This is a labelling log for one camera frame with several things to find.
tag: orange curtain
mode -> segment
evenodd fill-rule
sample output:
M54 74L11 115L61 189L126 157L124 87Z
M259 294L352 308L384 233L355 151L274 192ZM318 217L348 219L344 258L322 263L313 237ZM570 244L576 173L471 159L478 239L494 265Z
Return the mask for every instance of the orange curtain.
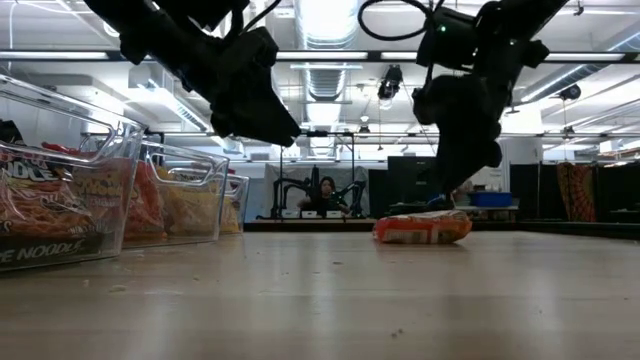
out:
M558 184L569 221L596 222L593 168L585 165L558 165Z

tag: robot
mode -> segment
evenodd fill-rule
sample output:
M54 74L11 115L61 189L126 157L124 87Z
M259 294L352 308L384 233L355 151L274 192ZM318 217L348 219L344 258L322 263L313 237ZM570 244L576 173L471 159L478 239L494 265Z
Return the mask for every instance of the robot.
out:
M364 10L384 0L366 0L358 21L369 36L399 41L425 34L416 63L428 68L425 84L413 93L413 113L421 124L440 130L434 192L450 194L484 166L502 160L496 139L499 119L511 104L512 91L524 66L535 68L549 50L533 37L568 0L501 0L487 2L473 17L446 8L444 0L427 6L402 0L426 17L422 29L402 36L381 36L363 21ZM278 47L263 27L251 29L273 10L243 26L249 0L85 0L121 40L121 52L134 64L152 56L187 90L211 104L217 134L244 136L290 146L301 130L271 88L271 67ZM206 35L232 14L224 39ZM464 73L432 80L434 65ZM451 208L449 196L434 209Z

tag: white box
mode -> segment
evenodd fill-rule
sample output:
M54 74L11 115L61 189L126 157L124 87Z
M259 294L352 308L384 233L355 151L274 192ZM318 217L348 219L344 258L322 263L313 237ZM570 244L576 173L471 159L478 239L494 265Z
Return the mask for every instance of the white box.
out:
M300 210L282 210L282 218L284 219L298 219L300 217Z
M302 218L303 219L315 219L318 217L317 211L303 211Z
M327 211L327 219L340 219L342 218L342 211Z

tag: cable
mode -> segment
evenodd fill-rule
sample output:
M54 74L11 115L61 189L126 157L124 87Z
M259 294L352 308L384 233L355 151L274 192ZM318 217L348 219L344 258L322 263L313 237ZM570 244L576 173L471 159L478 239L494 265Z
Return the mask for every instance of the cable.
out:
M93 11L72 11L72 10L56 10L56 9L51 9L45 6L41 6L38 4L31 4L31 3L24 3L24 2L20 2L18 0L15 0L16 4L20 4L20 5L28 5L40 10L44 10L44 11L48 11L48 12L52 12L52 13L56 13L56 14L94 14Z
M422 11L422 13L425 15L425 17L427 18L424 25L422 26L422 28L409 33L409 34L404 34L404 35L395 35L395 36L385 36L385 35L380 35L380 34L376 34L375 32L371 31L371 29L369 29L369 27L364 23L364 12L365 10L374 4L383 2L385 0L367 0L364 2L364 4L362 4L362 6L360 7L360 10L358 11L358 23L360 24L360 27L362 28L362 31L364 31L367 35L371 36L372 38L376 39L376 40L380 40L380 41L401 41L401 40L407 40L407 39L411 39L413 37L416 37L424 32L427 32L428 30L434 30L435 27L435 22L434 22L434 16L433 13L438 10L440 8L440 6L442 6L442 4L444 3L444 0L440 0L438 1L438 4L435 6L435 8L429 9L428 7L426 7L423 3L421 3L418 0L400 0L405 4L411 5L415 8L417 8L418 10Z
M270 12L272 12L273 9L275 9L280 4L281 1L282 0L274 0L274 2L271 3L271 5L269 5L266 9L264 9L260 14L256 15L256 17L251 19L251 21L249 21L247 26L245 26L244 29L242 29L240 34L242 35L242 34L246 33L247 31L251 30L251 28L254 27L255 24L258 23L258 21L262 20L262 18L264 18Z

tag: crumb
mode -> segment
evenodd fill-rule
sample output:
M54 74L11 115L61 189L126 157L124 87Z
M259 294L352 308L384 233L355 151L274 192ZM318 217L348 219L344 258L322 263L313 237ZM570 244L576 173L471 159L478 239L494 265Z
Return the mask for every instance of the crumb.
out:
M127 291L127 287L124 285L113 285L111 289L109 289L110 293L123 292L123 291Z

